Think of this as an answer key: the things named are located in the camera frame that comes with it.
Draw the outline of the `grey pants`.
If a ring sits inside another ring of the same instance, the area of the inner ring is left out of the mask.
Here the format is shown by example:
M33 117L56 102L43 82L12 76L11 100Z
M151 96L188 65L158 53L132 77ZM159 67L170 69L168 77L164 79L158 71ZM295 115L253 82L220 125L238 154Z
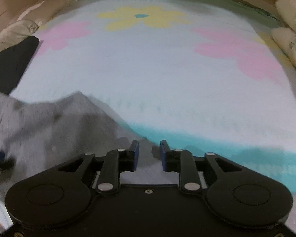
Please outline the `grey pants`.
M28 104L0 93L0 151L15 166L0 178L0 198L15 183L92 152L104 156L139 141L138 167L124 173L123 183L178 183L162 169L158 147L135 133L108 105L74 93L55 102Z

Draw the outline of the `white pillow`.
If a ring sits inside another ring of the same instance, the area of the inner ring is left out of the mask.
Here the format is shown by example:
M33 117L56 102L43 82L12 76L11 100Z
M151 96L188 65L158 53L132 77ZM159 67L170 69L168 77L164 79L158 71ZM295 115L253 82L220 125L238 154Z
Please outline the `white pillow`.
M19 44L28 36L39 29L39 26L31 20L19 20L0 32L0 52Z

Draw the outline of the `floral bed blanket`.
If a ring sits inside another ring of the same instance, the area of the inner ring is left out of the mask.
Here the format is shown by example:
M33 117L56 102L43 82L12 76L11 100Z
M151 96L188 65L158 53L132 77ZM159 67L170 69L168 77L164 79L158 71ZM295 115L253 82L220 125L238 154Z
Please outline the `floral bed blanket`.
M35 23L39 46L7 96L82 93L157 147L279 181L296 231L296 69L270 37L277 20L230 0L78 0Z

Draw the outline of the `black folded garment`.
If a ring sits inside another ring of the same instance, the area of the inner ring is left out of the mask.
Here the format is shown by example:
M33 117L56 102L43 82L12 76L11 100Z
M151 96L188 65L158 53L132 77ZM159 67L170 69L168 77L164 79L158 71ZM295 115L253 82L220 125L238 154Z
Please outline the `black folded garment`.
M39 38L29 36L0 52L0 92L10 94L19 84L39 46Z

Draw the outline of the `cream patterned pillow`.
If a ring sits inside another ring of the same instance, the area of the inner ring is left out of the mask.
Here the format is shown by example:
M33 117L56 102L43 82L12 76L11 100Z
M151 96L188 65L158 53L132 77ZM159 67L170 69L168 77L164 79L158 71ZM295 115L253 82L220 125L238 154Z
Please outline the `cream patterned pillow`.
M296 68L296 33L290 28L281 27L272 29L271 37Z
M285 23L296 33L296 0L277 0L276 9Z

